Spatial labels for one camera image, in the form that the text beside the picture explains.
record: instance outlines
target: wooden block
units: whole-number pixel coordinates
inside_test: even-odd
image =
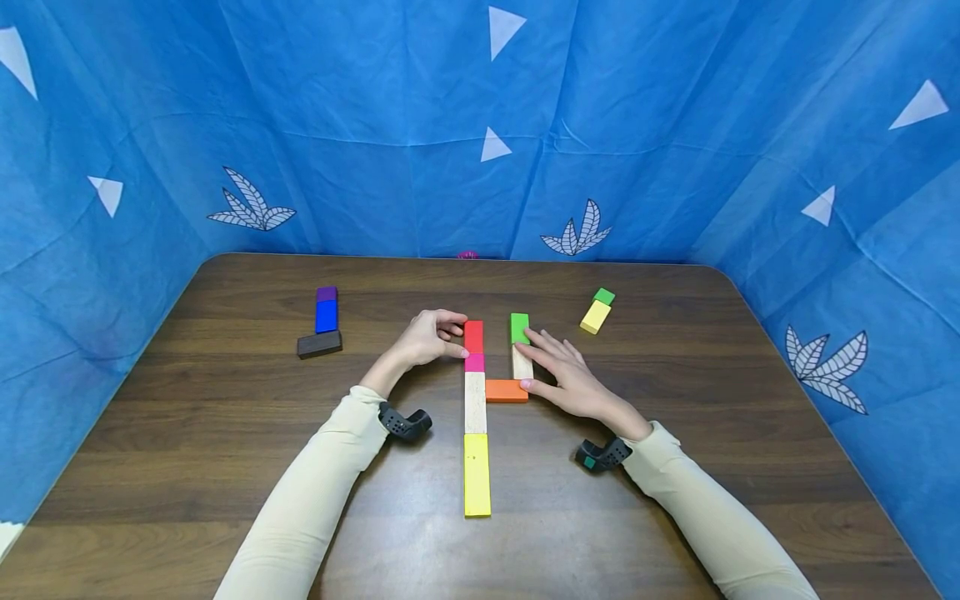
[[[596,335],[597,331],[600,330],[600,327],[603,325],[603,322],[607,319],[607,315],[609,314],[609,306],[600,300],[594,300],[593,304],[590,306],[590,310],[587,311],[584,319],[580,321],[580,327],[586,331],[589,331],[593,335]]]
[[[483,372],[464,373],[464,433],[487,433],[487,386]]]
[[[466,372],[484,372],[483,354],[471,354],[464,360],[464,371]]]
[[[483,354],[483,322],[467,321],[464,323],[464,348],[473,354]]]
[[[487,434],[464,436],[464,516],[490,516],[490,454]]]
[[[324,300],[317,302],[317,317],[314,322],[314,333],[325,333],[339,329],[337,324],[337,301]]]
[[[530,344],[527,334],[523,333],[524,327],[530,326],[530,315],[526,313],[510,313],[510,343]]]
[[[300,359],[339,352],[342,349],[344,349],[344,343],[340,338],[340,331],[317,333],[297,340],[297,356]]]
[[[336,301],[337,288],[333,285],[317,288],[317,302]]]
[[[520,351],[514,345],[510,345],[510,353],[514,360],[514,379],[533,379],[533,361],[520,354]]]
[[[607,306],[610,306],[611,304],[613,304],[614,298],[616,298],[616,294],[614,294],[610,290],[605,290],[604,288],[600,288],[599,290],[597,290],[597,293],[593,295],[594,300],[601,301]]]
[[[526,402],[529,397],[515,379],[487,380],[487,402]]]

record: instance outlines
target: white leaf pattern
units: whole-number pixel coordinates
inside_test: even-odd
[[[612,229],[612,228],[606,228],[606,229],[604,229],[603,231],[600,231],[599,233],[597,233],[596,235],[594,235],[593,237],[591,237],[589,240],[587,240],[586,244],[584,244],[583,246],[578,246],[578,247],[577,247],[577,253],[579,254],[580,252],[583,252],[584,250],[589,250],[589,249],[593,248],[594,246],[596,246],[597,244],[599,244],[600,242],[602,242],[602,241],[603,241],[603,238],[607,237],[607,234],[610,233],[610,230],[611,230],[611,229]]]
[[[559,252],[560,254],[566,254],[564,252],[564,246],[560,243],[559,237],[554,237],[553,235],[542,235],[540,237],[543,240],[543,243],[554,252]]]
[[[577,237],[577,229],[570,219],[564,228],[564,235],[556,237],[553,235],[541,235],[540,239],[546,244],[547,248],[553,252],[558,252],[566,256],[575,256],[580,252],[593,248],[607,237],[612,228],[600,229],[600,207],[593,200],[587,200],[587,209],[584,212],[584,221],[580,226],[580,237]]]
[[[260,225],[252,225],[246,219],[237,215],[237,213],[232,210],[227,212],[216,212],[212,215],[207,215],[207,219],[212,219],[214,221],[220,221],[221,223],[229,223],[230,225],[242,225],[245,228],[251,229],[260,229]]]
[[[867,414],[860,398],[842,380],[859,371],[867,360],[867,332],[853,336],[842,348],[833,353],[819,367],[820,355],[827,344],[828,335],[823,335],[802,346],[800,337],[790,324],[786,327],[786,354],[797,378],[807,387],[835,400],[851,410]]]
[[[233,210],[207,215],[207,219],[228,223],[230,225],[240,225],[246,228],[269,231],[285,223],[290,217],[297,214],[297,211],[293,208],[285,208],[283,206],[269,208],[260,195],[260,192],[257,191],[256,187],[254,187],[247,178],[229,167],[224,167],[224,170],[227,171],[227,175],[230,176],[243,193],[250,207],[247,208],[236,196],[224,188],[224,198],[227,199],[227,204],[229,204]]]
[[[236,213],[238,217],[247,222],[249,227],[260,228],[260,220],[253,216],[253,213],[240,202],[236,196],[230,193],[226,188],[224,190],[224,198],[227,199],[227,204],[230,205],[230,208],[233,209],[233,212]]]
[[[867,360],[867,332],[861,331],[808,376],[840,381],[859,371],[865,360]]]
[[[867,408],[863,405],[863,402],[860,401],[860,398],[853,393],[853,390],[839,381],[823,377],[805,377],[801,379],[801,381],[824,396],[840,402],[847,408],[861,415],[867,414]]]
[[[584,211],[584,222],[580,225],[580,239],[577,241],[578,251],[597,234],[600,227],[600,209],[597,203],[587,199],[587,210]]]
[[[263,229],[265,231],[269,231],[295,214],[297,214],[297,211],[293,210],[292,208],[283,208],[281,206],[271,208],[267,211],[267,214],[263,220]]]
[[[564,237],[560,238],[560,245],[564,249],[564,254],[573,256],[577,253],[577,231],[573,228],[573,219],[566,224]]]
[[[260,192],[257,191],[253,184],[247,181],[247,178],[240,175],[233,169],[229,167],[224,167],[224,170],[227,171],[227,175],[236,183],[237,188],[239,188],[240,193],[243,194],[244,198],[247,199],[247,204],[250,205],[250,209],[253,211],[253,214],[256,216],[257,221],[263,223],[266,219],[267,214],[267,203],[263,201],[263,197],[260,196]]]
[[[797,337],[797,332],[793,330],[793,327],[788,325],[786,327],[786,357],[790,361],[790,368],[794,370],[797,369],[797,353],[800,352],[800,339]]]
[[[817,367],[817,361],[820,360],[820,354],[824,351],[824,346],[827,345],[829,337],[828,335],[822,335],[797,352],[797,364],[794,367],[794,372],[800,379],[809,375]]]

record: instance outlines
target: finger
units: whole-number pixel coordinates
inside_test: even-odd
[[[547,385],[537,379],[520,379],[520,387],[529,392],[540,396],[550,402],[557,404],[560,401],[563,391],[552,385]]]
[[[443,308],[438,308],[433,311],[434,315],[437,318],[437,323],[465,323],[467,321],[467,315],[462,313],[455,313],[453,311],[445,310]]]
[[[551,344],[549,340],[547,340],[545,337],[543,337],[542,335],[540,335],[530,327],[526,327],[525,329],[523,329],[523,333],[525,333],[527,337],[530,338],[530,341],[533,342],[535,346],[537,346],[538,348],[542,348],[546,353],[550,354],[551,356],[560,356],[560,354],[558,354],[557,352],[556,346]]]
[[[467,349],[463,346],[458,346],[450,342],[444,342],[444,355],[452,356],[453,358],[467,358],[470,356],[470,353],[467,352]]]
[[[563,344],[560,343],[560,340],[550,335],[550,332],[546,329],[540,330],[540,335],[543,336],[543,339],[550,343],[550,346],[556,350],[554,353],[558,356],[566,356],[567,358],[573,358],[573,354],[570,354]]]
[[[534,348],[529,344],[521,344],[517,342],[514,344],[516,351],[520,354],[523,354],[530,360],[534,361],[544,369],[552,372],[554,376],[557,375],[557,359],[546,352],[546,350],[541,350],[540,348]]]
[[[457,337],[463,337],[464,335],[463,328],[454,323],[440,323],[437,328]]]
[[[564,340],[564,346],[566,349],[570,350],[570,353],[573,354],[573,357],[577,359],[577,362],[583,365],[587,365],[587,361],[584,360],[584,355],[580,353],[580,350],[576,349],[575,346],[569,343],[569,341]]]

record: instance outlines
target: hand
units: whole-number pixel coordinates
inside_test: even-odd
[[[523,331],[536,348],[515,344],[516,349],[553,373],[557,386],[523,379],[521,388],[542,396],[571,415],[597,419],[621,438],[639,441],[653,433],[653,427],[636,408],[597,381],[583,355],[567,340],[561,344],[546,329],[537,333],[527,327]]]
[[[417,365],[425,365],[441,356],[467,358],[469,352],[450,342],[462,336],[461,325],[467,315],[448,310],[422,310],[400,334],[394,345],[377,359],[360,380],[360,385],[387,397],[400,377]]]

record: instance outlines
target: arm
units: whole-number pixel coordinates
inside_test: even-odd
[[[645,494],[657,500],[684,532],[697,558],[731,600],[809,600],[810,583],[760,521],[680,450],[659,423],[603,386],[567,340],[526,330],[537,348],[520,353],[557,377],[557,386],[524,379],[520,386],[567,413],[607,425],[633,449],[623,466]]]
[[[379,404],[415,365],[442,355],[466,358],[449,342],[466,315],[423,311],[350,389],[287,468],[220,583],[215,600],[306,598],[353,483],[380,451],[387,430]]]

